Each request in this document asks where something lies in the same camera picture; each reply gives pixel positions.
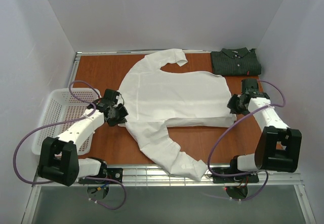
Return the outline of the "white long sleeve shirt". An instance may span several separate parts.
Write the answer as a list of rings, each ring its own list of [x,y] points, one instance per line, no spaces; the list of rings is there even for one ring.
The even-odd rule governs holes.
[[[128,111],[124,126],[140,151],[169,174],[200,181],[206,163],[183,152],[168,128],[229,128],[236,116],[227,107],[231,93],[224,77],[208,71],[162,70],[167,64],[186,63],[181,49],[146,55],[125,75],[119,92]]]

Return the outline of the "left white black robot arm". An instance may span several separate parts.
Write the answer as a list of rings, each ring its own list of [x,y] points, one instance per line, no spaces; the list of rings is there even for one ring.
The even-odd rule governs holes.
[[[78,150],[94,132],[107,123],[110,127],[126,122],[128,111],[120,92],[106,89],[103,97],[89,103],[81,120],[55,137],[42,142],[38,175],[42,178],[70,186],[86,177],[106,178],[107,164],[98,158],[78,158]]]

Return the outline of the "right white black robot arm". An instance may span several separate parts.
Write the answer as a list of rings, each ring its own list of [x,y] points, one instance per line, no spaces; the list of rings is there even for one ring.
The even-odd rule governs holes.
[[[262,131],[255,152],[233,157],[228,174],[297,170],[302,134],[281,120],[268,94],[259,90],[257,79],[242,80],[241,94],[233,94],[227,107],[232,114],[252,114]]]

